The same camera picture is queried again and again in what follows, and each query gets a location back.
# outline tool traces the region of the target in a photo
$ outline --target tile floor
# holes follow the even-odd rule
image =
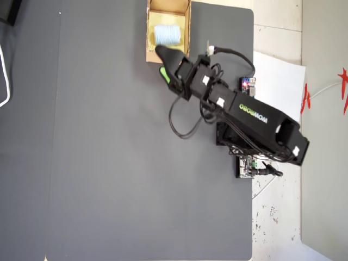
[[[254,50],[301,65],[302,0],[198,0],[254,11]],[[253,261],[328,259],[301,242],[301,169],[280,164],[284,172],[253,201]],[[272,177],[253,181],[253,195]]]

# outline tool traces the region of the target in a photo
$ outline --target white sheet of paper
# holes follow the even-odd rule
[[[306,67],[254,52],[255,98],[300,121]]]

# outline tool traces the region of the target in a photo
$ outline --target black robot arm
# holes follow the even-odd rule
[[[157,46],[156,53],[163,62],[160,73],[169,89],[187,101],[192,95],[197,97],[205,111],[227,123],[238,136],[239,140],[224,145],[249,155],[302,165],[309,141],[296,121],[240,91],[230,90],[210,67],[207,55],[200,55],[192,63],[181,51],[165,46]]]

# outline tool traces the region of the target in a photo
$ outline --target open cardboard box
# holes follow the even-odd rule
[[[191,0],[147,0],[147,33],[146,33],[146,61],[162,63],[154,48],[154,26],[177,24],[181,29],[181,43],[179,46],[169,46],[179,49],[188,57],[190,54],[191,35]]]

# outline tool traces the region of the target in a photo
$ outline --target gray mat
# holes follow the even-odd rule
[[[252,58],[250,10],[193,3],[191,57],[207,40]],[[65,0],[48,260],[241,260],[251,256],[251,181],[236,180],[215,127],[183,141],[176,95],[145,62],[146,1]],[[237,83],[250,68],[216,57]],[[181,101],[182,132],[199,117]]]
[[[250,258],[251,182],[235,179],[214,127],[171,132],[176,96],[145,62],[145,34],[136,0],[23,0],[16,26],[0,25],[13,79],[0,109],[1,260]],[[252,12],[193,3],[192,59],[207,40],[251,59]],[[213,62],[230,84],[250,71]],[[198,103],[173,113],[185,132]]]
[[[23,0],[16,26],[0,23],[13,91],[0,108],[0,260],[45,258],[60,7],[56,0]]]

